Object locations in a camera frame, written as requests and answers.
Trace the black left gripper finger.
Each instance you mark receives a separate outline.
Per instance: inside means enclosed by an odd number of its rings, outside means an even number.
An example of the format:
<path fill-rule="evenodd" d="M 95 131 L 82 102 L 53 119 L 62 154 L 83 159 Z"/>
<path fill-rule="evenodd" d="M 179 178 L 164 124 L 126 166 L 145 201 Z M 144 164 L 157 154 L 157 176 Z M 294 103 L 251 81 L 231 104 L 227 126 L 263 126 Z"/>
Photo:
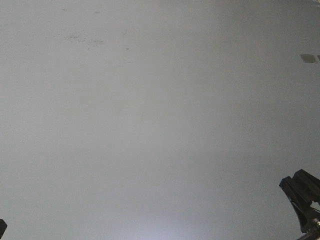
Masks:
<path fill-rule="evenodd" d="M 0 238 L 3 237 L 5 231 L 7 229 L 7 224 L 3 219 L 0 219 Z"/>

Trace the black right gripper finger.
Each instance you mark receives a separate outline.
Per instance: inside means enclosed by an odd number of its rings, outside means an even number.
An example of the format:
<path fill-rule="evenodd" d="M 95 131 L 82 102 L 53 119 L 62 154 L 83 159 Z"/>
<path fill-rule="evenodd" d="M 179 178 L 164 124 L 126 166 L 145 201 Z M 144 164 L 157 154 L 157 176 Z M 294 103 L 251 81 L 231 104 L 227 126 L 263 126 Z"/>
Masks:
<path fill-rule="evenodd" d="M 293 177 L 283 178 L 279 187 L 290 201 L 300 224 L 302 233 L 320 229 L 320 211 L 312 207 L 320 203 L 320 180 L 300 169 Z"/>

